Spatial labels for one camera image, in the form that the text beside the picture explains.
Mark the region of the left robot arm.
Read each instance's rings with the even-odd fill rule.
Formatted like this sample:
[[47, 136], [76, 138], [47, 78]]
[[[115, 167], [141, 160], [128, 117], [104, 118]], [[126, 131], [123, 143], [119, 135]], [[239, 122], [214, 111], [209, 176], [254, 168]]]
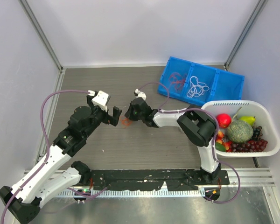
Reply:
[[61, 190], [76, 184], [87, 185], [91, 170], [81, 161], [73, 162], [60, 176], [54, 179], [51, 176], [86, 145], [87, 138], [101, 123], [116, 126], [121, 113], [117, 107], [113, 108], [113, 115], [99, 106], [76, 108], [68, 126], [58, 134], [45, 156], [12, 187], [0, 189], [5, 209], [21, 224], [28, 224]]

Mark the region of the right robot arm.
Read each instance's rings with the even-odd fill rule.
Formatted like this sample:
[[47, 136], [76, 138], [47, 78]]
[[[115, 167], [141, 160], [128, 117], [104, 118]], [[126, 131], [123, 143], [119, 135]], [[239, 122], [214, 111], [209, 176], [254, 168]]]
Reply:
[[218, 180], [221, 164], [215, 154], [218, 124], [215, 117], [200, 108], [181, 110], [152, 109], [143, 98], [131, 101], [125, 117], [131, 121], [142, 121], [148, 127], [179, 127], [189, 141], [197, 146], [201, 160], [201, 178], [206, 184]]

